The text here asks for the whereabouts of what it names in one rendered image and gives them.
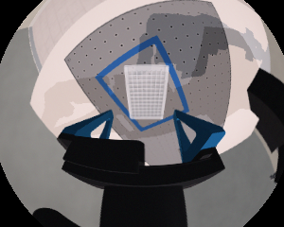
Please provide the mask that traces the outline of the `blue tape outline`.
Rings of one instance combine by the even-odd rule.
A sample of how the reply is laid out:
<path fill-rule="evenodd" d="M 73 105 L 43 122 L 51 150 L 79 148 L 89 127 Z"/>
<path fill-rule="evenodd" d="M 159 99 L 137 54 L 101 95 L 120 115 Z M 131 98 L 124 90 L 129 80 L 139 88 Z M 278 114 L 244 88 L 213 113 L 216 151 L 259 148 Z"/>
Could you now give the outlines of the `blue tape outline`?
<path fill-rule="evenodd" d="M 169 66 L 169 73 L 172 77 L 172 80 L 175 84 L 175 87 L 177 89 L 177 92 L 179 94 L 179 97 L 182 101 L 184 110 L 182 112 L 184 113 L 188 113 L 189 112 L 189 108 L 187 106 L 187 102 L 186 102 L 186 97 L 183 91 L 183 88 L 181 86 L 180 80 L 178 79 L 178 76 L 175 72 L 175 69 L 171 63 L 171 60 L 169 58 L 169 55 L 166 51 L 166 49 L 164 48 L 164 46 L 162 45 L 161 41 L 159 40 L 158 36 L 154 36 L 148 40 L 146 40 L 145 42 L 143 42 L 142 44 L 137 45 L 136 47 L 132 48 L 131 50 L 129 50 L 128 52 L 126 52 L 125 54 L 123 54 L 122 56 L 120 56 L 118 59 L 116 59 L 115 61 L 113 61 L 111 64 L 109 64 L 105 69 L 103 69 L 97 76 L 95 76 L 95 78 L 97 79 L 97 81 L 100 83 L 100 85 L 104 88 L 104 90 L 108 93 L 108 95 L 113 99 L 113 101 L 117 104 L 117 106 L 123 111 L 124 114 L 126 114 L 129 119 L 130 119 L 130 114 L 129 111 L 124 107 L 124 105 L 120 102 L 120 100 L 116 97 L 116 95 L 113 93 L 113 91 L 109 88 L 109 86 L 105 83 L 105 81 L 102 79 L 103 77 L 105 77 L 108 73 L 110 73 L 113 69 L 115 69 L 117 66 L 119 66 L 122 62 L 124 62 L 125 60 L 127 60 L 128 58 L 132 57 L 133 55 L 135 55 L 136 53 L 142 51 L 143 49 L 151 46 L 155 44 L 155 46 L 157 47 L 161 57 L 163 58 L 164 62 L 166 65 Z M 157 125 L 160 125 L 164 122 L 167 122 L 169 120 L 173 119 L 173 115 L 164 118 L 160 121 L 157 121 L 153 124 L 150 124 L 144 128 L 142 128 L 138 122 L 135 119 L 130 119 L 135 125 L 136 127 L 140 130 L 140 131 L 145 131 L 147 129 L 150 129 L 152 127 L 155 127 Z"/>

